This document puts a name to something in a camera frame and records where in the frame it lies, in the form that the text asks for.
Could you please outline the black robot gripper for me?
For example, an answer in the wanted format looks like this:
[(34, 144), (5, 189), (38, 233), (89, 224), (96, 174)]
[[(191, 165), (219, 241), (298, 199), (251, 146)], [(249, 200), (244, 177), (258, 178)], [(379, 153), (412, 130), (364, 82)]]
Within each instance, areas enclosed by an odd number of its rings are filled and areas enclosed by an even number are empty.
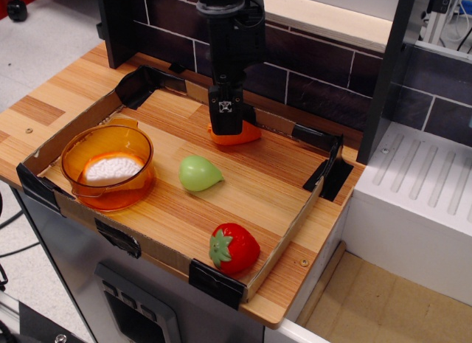
[(263, 0), (198, 0), (206, 19), (214, 85), (209, 115), (217, 136), (243, 131), (245, 69), (266, 59), (266, 12)]

